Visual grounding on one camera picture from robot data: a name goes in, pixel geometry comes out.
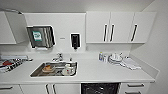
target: stainless steel sink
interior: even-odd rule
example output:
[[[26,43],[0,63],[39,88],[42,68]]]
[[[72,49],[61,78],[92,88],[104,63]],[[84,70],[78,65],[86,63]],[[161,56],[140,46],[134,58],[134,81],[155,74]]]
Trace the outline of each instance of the stainless steel sink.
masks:
[[[76,75],[76,70],[77,70],[77,62],[75,63],[67,63],[67,62],[59,62],[59,63],[43,63],[41,64],[30,76],[31,77],[40,77],[40,76],[65,76],[62,74],[63,69],[65,69],[65,65],[69,64],[70,67],[73,68],[73,74],[70,75],[66,75],[66,76],[74,76]],[[44,72],[42,71],[42,69],[47,66],[50,65],[51,68],[53,68],[52,72]]]

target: faucet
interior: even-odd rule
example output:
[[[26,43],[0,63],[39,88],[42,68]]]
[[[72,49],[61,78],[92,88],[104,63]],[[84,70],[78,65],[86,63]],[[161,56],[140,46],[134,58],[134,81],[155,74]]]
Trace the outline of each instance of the faucet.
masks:
[[[57,58],[53,58],[53,61],[63,61],[63,55],[62,53],[58,53],[57,54]]]

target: hand sanitizer dispenser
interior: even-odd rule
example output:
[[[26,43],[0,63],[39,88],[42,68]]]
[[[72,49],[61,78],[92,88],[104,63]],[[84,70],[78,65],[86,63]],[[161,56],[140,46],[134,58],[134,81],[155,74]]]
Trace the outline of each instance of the hand sanitizer dispenser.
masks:
[[[27,32],[31,41],[32,48],[51,48],[55,44],[51,26],[27,27]]]
[[[72,47],[76,51],[78,47],[80,47],[80,35],[79,34],[71,34],[71,42]]]

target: kitchenette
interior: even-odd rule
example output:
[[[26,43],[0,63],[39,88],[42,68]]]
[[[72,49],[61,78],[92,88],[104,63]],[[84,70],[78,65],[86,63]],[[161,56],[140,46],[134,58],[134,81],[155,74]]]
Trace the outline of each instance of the kitchenette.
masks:
[[[0,11],[0,94],[148,94],[157,82],[130,54],[157,12],[16,12]]]

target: dishwasher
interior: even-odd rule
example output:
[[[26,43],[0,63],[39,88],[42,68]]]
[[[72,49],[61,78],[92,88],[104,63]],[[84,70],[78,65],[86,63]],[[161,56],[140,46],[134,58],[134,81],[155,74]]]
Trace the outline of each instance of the dishwasher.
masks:
[[[117,94],[120,83],[81,83],[81,94]]]

